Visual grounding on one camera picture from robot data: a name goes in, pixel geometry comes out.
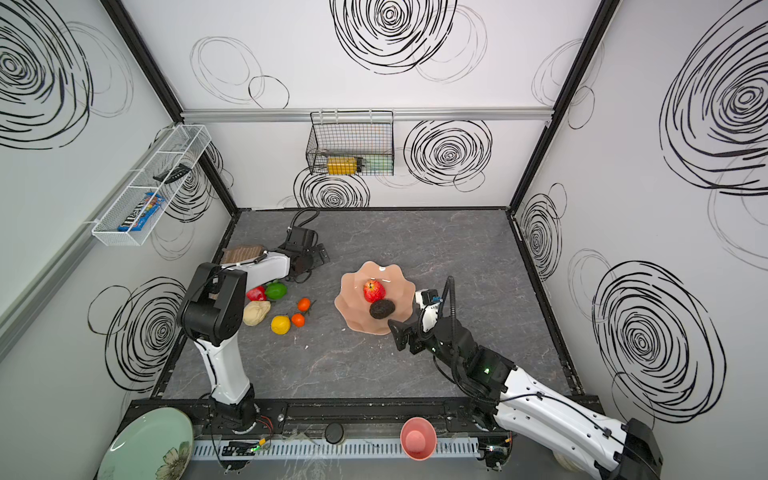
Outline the dark avocado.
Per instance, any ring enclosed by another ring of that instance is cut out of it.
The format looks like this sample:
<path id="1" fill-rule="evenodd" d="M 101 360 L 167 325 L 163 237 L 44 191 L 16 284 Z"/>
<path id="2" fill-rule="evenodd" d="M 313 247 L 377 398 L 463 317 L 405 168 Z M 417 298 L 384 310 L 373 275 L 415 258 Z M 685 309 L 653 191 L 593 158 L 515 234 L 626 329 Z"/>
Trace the dark avocado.
<path id="1" fill-rule="evenodd" d="M 396 310 L 396 305 L 392 300 L 380 299 L 373 302 L 369 308 L 369 315 L 376 320 L 383 320 L 391 316 Z"/>

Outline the red crinkled fruit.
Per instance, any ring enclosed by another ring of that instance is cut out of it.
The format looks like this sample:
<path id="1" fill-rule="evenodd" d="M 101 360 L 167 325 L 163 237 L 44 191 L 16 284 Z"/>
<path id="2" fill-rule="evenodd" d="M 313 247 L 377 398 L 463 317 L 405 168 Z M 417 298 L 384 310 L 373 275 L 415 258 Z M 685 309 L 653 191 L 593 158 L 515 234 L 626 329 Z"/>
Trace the red crinkled fruit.
<path id="1" fill-rule="evenodd" d="M 386 289 L 377 279 L 369 279 L 363 285 L 363 295 L 368 303 L 386 298 Z"/>

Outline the green lime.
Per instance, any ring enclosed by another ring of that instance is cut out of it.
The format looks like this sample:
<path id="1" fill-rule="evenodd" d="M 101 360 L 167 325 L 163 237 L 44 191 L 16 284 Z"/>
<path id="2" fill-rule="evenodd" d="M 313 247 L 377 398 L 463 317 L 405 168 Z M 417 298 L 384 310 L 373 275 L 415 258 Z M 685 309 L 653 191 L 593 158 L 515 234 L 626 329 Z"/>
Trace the green lime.
<path id="1" fill-rule="evenodd" d="M 279 281 L 274 281 L 266 285 L 265 296 L 269 301 L 278 301 L 287 294 L 287 286 Z"/>

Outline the pink wavy fruit bowl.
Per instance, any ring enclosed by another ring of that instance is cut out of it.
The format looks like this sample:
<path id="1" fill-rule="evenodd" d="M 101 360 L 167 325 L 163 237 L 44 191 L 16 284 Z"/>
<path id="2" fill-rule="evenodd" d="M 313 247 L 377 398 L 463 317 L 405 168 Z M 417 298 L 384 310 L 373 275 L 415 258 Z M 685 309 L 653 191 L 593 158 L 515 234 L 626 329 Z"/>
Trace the pink wavy fruit bowl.
<path id="1" fill-rule="evenodd" d="M 395 264 L 380 266 L 365 262 L 357 271 L 341 278 L 334 305 L 347 327 L 370 335 L 388 335 L 388 321 L 404 322 L 413 313 L 416 286 Z"/>

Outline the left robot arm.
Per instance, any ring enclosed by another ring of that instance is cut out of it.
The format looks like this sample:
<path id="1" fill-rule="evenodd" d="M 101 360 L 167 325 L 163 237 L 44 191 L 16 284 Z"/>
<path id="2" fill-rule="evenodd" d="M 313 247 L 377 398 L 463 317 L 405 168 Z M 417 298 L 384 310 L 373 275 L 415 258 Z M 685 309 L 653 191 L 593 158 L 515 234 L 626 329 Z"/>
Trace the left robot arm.
<path id="1" fill-rule="evenodd" d="M 203 359 L 213 411 L 226 427 L 242 434 L 256 426 L 258 417 L 254 388 L 238 346 L 246 293 L 272 281 L 309 275 L 329 257 L 315 231 L 293 226 L 275 250 L 240 247 L 222 259 L 222 264 L 197 267 L 176 323 Z"/>

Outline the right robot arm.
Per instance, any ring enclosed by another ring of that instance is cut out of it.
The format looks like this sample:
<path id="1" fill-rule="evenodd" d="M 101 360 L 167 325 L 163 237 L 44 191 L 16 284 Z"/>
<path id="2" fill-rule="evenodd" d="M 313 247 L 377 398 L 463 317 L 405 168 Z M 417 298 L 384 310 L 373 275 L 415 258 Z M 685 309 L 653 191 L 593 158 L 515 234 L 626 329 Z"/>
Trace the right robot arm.
<path id="1" fill-rule="evenodd" d="M 660 478 L 663 456 L 642 421 L 616 420 L 555 392 L 450 317 L 430 328 L 418 317 L 388 326 L 398 350 L 431 354 L 439 373 L 469 397 L 483 429 L 522 435 L 594 479 Z"/>

